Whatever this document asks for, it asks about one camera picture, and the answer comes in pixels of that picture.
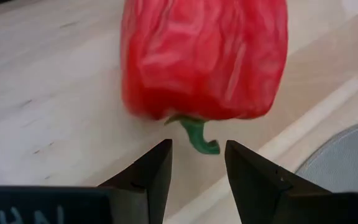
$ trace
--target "pepper stem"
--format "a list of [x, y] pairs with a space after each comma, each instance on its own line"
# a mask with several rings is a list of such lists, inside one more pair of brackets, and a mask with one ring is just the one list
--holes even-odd
[[202, 119], [195, 119], [187, 116], [173, 116], [167, 123], [179, 121], [189, 136], [190, 143], [202, 154], [216, 155], [220, 153], [217, 140], [206, 142], [204, 139], [204, 124]]

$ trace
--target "gray mat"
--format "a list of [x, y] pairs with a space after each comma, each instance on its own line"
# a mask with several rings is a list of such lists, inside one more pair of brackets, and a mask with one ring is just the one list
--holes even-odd
[[358, 192], [358, 125], [323, 144], [296, 174], [332, 192]]

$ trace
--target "light wood surface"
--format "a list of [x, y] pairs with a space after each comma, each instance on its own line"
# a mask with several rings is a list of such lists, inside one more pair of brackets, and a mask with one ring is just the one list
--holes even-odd
[[[126, 113], [123, 2], [0, 5], [0, 184], [97, 185], [172, 138], [170, 217], [224, 177], [224, 159], [198, 154], [177, 124]], [[358, 122], [358, 0], [288, 0], [288, 9], [290, 53], [273, 109], [253, 121], [210, 122], [206, 137], [222, 146], [235, 139], [294, 170]]]

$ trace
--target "gray round object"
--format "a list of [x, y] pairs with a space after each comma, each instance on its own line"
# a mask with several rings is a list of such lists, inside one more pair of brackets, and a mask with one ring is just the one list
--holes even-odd
[[296, 174], [332, 192], [358, 192], [358, 125], [323, 144]]

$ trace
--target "bell pepper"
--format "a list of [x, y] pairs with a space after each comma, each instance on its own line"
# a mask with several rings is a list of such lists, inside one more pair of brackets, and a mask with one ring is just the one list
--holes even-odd
[[178, 120], [202, 153], [205, 122], [272, 107], [287, 59], [285, 0], [126, 0], [122, 99], [134, 115]]

